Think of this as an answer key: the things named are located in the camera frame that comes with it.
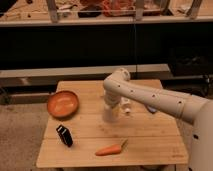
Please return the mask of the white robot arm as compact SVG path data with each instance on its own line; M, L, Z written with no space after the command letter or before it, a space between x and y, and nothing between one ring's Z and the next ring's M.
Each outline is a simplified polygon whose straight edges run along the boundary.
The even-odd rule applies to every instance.
M193 126L187 171L213 171L213 100L130 82L119 68L103 81L105 103L115 108L122 97L150 106Z

